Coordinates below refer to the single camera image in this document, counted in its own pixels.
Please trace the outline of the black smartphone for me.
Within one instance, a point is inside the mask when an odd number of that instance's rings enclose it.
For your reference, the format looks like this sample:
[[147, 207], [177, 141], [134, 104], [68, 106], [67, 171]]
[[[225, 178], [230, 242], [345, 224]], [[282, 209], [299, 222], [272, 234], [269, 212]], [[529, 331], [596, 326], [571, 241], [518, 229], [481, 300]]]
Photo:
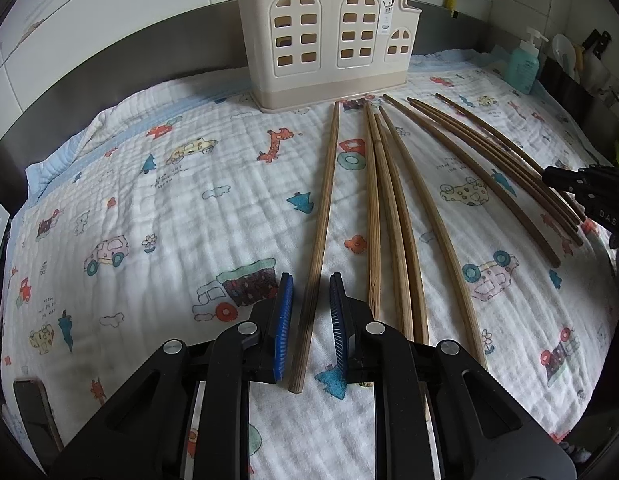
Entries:
[[18, 379], [13, 383], [18, 410], [32, 449], [43, 470], [48, 470], [64, 444], [56, 426], [44, 384], [36, 378]]

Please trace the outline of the beige plastic utensil holder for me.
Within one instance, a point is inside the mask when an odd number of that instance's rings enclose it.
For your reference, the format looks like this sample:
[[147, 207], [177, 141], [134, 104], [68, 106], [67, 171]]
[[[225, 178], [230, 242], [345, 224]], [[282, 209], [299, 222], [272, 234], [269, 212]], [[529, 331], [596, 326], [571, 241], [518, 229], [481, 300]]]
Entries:
[[277, 112], [405, 84], [408, 0], [238, 0], [253, 99]]

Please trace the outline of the black-handled knife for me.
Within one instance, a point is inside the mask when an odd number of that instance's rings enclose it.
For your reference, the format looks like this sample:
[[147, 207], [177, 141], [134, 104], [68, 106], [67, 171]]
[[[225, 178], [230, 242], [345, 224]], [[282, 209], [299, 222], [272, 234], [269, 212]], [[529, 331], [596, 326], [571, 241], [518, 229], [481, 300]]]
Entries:
[[611, 41], [612, 36], [607, 30], [599, 32], [598, 29], [594, 28], [583, 42], [584, 52], [590, 52], [595, 58], [600, 60]]

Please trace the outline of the printed white muslin cloth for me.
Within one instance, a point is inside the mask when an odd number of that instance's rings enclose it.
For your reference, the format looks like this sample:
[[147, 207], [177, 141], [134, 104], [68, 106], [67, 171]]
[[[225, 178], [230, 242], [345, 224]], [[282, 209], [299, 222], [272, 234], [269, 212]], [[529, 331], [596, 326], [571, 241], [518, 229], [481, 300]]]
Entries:
[[[283, 273], [302, 298], [328, 103], [267, 114], [245, 70], [165, 82], [102, 110], [27, 168], [6, 256], [3, 416], [44, 384], [68, 441], [160, 344], [245, 321]], [[341, 108], [323, 273], [367, 295], [365, 105], [383, 106], [428, 185], [472, 299], [488, 370], [555, 439], [584, 415], [617, 318], [608, 233], [569, 235], [491, 162], [477, 176], [369, 94]]]

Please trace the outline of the light wooden chopstick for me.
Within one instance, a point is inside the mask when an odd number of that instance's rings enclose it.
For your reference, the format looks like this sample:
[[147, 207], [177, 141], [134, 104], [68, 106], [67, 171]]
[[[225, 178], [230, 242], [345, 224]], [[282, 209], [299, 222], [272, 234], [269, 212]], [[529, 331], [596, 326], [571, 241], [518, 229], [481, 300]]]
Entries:
[[413, 340], [413, 310], [411, 310], [408, 266], [393, 181], [389, 162], [387, 161], [387, 154], [385, 154], [385, 148], [381, 140], [380, 127], [370, 105], [367, 105], [367, 116], [371, 140], [375, 148], [377, 176], [380, 178], [381, 195], [384, 200], [385, 212], [387, 213], [387, 232], [389, 232], [392, 256], [394, 299], [398, 327], [408, 340]]
[[327, 244], [332, 188], [334, 179], [335, 159], [337, 158], [338, 138], [340, 132], [341, 105], [335, 102], [332, 107], [329, 142], [323, 168], [323, 182], [316, 219], [316, 233], [309, 261], [308, 277], [305, 294], [300, 309], [300, 321], [292, 360], [291, 378], [288, 380], [288, 391], [293, 394], [303, 392], [309, 355], [311, 354], [311, 337], [313, 336], [315, 315], [323, 270], [323, 258]]
[[381, 235], [380, 205], [375, 166], [375, 144], [371, 131], [370, 105], [365, 105], [366, 157], [367, 157], [367, 218], [368, 218], [368, 302], [372, 316], [379, 318], [381, 301]]
[[453, 243], [451, 243], [451, 238], [449, 237], [445, 223], [439, 214], [439, 210], [435, 205], [427, 184], [421, 176], [415, 161], [406, 148], [406, 145], [399, 136], [389, 114], [387, 114], [387, 111], [384, 110], [383, 106], [379, 107], [379, 111], [384, 119], [384, 122], [387, 124], [387, 129], [389, 129], [399, 153], [401, 153], [402, 158], [404, 159], [407, 170], [411, 179], [413, 179], [413, 184], [415, 185], [418, 195], [421, 198], [421, 202], [423, 203], [425, 212], [431, 222], [436, 240], [439, 242], [439, 247], [441, 248], [441, 252], [444, 257], [446, 269], [449, 277], [451, 278], [451, 285], [453, 285], [454, 293], [459, 304], [463, 326], [465, 326], [471, 354], [474, 359], [476, 359], [477, 362], [485, 368], [485, 370], [488, 370], [486, 356], [483, 350], [483, 342], [480, 337], [479, 323], [477, 323], [477, 315], [474, 311], [472, 299], [467, 291], [465, 279], [461, 274], [458, 257], [454, 250]]
[[420, 262], [418, 251], [416, 248], [415, 238], [413, 237], [413, 225], [411, 224], [410, 214], [406, 202], [405, 193], [403, 190], [402, 180], [399, 177], [398, 169], [393, 162], [390, 150], [389, 139], [385, 133], [383, 120], [379, 113], [375, 114], [378, 126], [380, 127], [381, 140], [387, 154], [390, 173], [393, 181], [393, 188], [398, 207], [399, 220], [401, 220], [403, 241], [405, 246], [405, 254], [408, 266], [409, 287], [411, 295], [411, 310], [413, 310], [413, 340], [418, 344], [428, 344], [429, 326], [427, 308], [424, 304], [424, 290], [420, 271]]

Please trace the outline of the teal soap dispenser bottle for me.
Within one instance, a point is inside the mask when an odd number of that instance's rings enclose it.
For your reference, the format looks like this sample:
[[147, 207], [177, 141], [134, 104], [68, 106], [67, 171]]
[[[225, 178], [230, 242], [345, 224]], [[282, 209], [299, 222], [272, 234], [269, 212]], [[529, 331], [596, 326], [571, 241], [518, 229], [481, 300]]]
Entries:
[[505, 81], [523, 94], [530, 94], [539, 71], [539, 52], [547, 38], [536, 29], [527, 27], [526, 37], [510, 54]]

